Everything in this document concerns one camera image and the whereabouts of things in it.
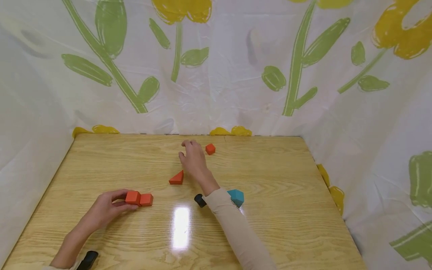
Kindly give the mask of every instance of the yellow flower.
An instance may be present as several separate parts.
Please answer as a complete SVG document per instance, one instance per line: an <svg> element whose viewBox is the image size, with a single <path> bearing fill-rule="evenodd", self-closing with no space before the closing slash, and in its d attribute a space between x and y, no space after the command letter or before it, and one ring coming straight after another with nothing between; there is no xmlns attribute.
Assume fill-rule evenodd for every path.
<svg viewBox="0 0 432 270"><path fill-rule="evenodd" d="M330 178L324 166L322 164L317 165L318 170L321 173L321 176L324 179L324 182L330 192L330 195L333 198L334 203L336 204L337 209L339 210L340 215L343 214L343 199L345 198L345 193L338 188L337 186L330 186Z"/></svg>
<svg viewBox="0 0 432 270"><path fill-rule="evenodd" d="M340 215L343 214L343 199L345 197L344 192L337 186L332 186L328 189L331 196L333 197L334 203L339 210Z"/></svg>
<svg viewBox="0 0 432 270"><path fill-rule="evenodd" d="M212 14L211 0L152 0L152 3L167 24L181 22L185 16L193 22L205 23Z"/></svg>
<svg viewBox="0 0 432 270"><path fill-rule="evenodd" d="M405 29L402 20L419 0L394 0L375 25L372 40L377 48L392 48L394 54L411 59L424 53L432 41L432 13Z"/></svg>
<svg viewBox="0 0 432 270"><path fill-rule="evenodd" d="M246 129L242 126L234 126L231 129L231 132L227 131L223 127L217 127L214 130L210 131L210 135L236 135L236 136L252 136L252 131Z"/></svg>
<svg viewBox="0 0 432 270"><path fill-rule="evenodd" d="M290 0L294 3L303 3L307 0ZM351 4L353 0L318 0L317 5L322 9L340 9Z"/></svg>
<svg viewBox="0 0 432 270"><path fill-rule="evenodd" d="M324 169L324 167L323 167L322 164L318 164L317 167L318 167L318 170L319 170L320 173L321 173L321 176L322 176L323 179L324 179L324 183L325 183L325 185L326 185L327 187L330 187L330 177L328 177L328 173L327 173L327 171Z"/></svg>
<svg viewBox="0 0 432 270"><path fill-rule="evenodd" d="M119 134L120 132L118 130L116 130L113 127L106 127L103 125L96 125L94 127L92 127L92 131L94 133L103 133L103 134ZM72 138L75 138L78 134L81 133L93 133L91 131L86 130L85 128L82 127L76 127L74 128L73 132L72 132Z"/></svg>

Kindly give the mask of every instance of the sleeve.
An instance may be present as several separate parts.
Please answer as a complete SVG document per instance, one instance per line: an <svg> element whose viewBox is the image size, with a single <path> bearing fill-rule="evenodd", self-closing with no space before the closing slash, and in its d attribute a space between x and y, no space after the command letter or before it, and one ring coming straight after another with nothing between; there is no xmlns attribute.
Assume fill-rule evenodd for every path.
<svg viewBox="0 0 432 270"><path fill-rule="evenodd" d="M219 221L228 243L245 270L273 270L276 265L245 216L231 201L225 189L213 191L203 199Z"/></svg>
<svg viewBox="0 0 432 270"><path fill-rule="evenodd" d="M67 270L76 270L78 268L78 266L79 266L80 263L81 263L81 261L77 260L75 262L75 264L71 268L69 268ZM42 270L66 270L66 269L58 269L58 268L55 268L55 267L52 267L52 266L45 266L45 267L42 268Z"/></svg>

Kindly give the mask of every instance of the teal block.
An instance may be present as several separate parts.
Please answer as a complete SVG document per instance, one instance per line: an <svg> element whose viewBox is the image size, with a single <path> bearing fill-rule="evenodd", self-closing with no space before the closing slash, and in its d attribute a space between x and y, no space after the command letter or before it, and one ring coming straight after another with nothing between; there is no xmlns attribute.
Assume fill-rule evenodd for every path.
<svg viewBox="0 0 432 270"><path fill-rule="evenodd" d="M240 206L245 202L245 195L243 194L243 192L241 192L238 189L233 189L233 190L230 190L230 191L227 191L227 192L231 196L232 202L238 208L240 208Z"/></svg>

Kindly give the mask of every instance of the orange cube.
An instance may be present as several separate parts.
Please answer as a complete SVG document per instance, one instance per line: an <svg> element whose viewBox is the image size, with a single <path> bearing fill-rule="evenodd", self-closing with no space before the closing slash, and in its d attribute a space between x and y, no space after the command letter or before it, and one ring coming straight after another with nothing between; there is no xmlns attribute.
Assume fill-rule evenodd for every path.
<svg viewBox="0 0 432 270"><path fill-rule="evenodd" d="M141 194L138 191L128 191L124 201L128 204L136 204L140 206Z"/></svg>
<svg viewBox="0 0 432 270"><path fill-rule="evenodd" d="M206 152L208 155L212 155L216 152L216 147L211 143L206 146Z"/></svg>
<svg viewBox="0 0 432 270"><path fill-rule="evenodd" d="M141 194L140 205L141 206L152 206L153 195L151 193Z"/></svg>
<svg viewBox="0 0 432 270"><path fill-rule="evenodd" d="M183 184L183 170L176 174L173 178L169 180L169 183L172 185L181 185Z"/></svg>

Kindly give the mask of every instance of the white curtain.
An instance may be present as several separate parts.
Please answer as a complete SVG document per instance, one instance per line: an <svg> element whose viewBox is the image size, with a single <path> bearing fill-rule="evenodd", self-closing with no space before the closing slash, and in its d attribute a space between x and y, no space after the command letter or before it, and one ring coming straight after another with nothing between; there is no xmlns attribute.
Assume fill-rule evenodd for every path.
<svg viewBox="0 0 432 270"><path fill-rule="evenodd" d="M2 226L13 237L0 259L73 130L300 135L368 267L429 269L431 10L430 0L3 0L0 145L34 140L52 162L2 151L2 192L37 189L2 196L26 207L13 233ZM10 160L38 173L6 174Z"/></svg>

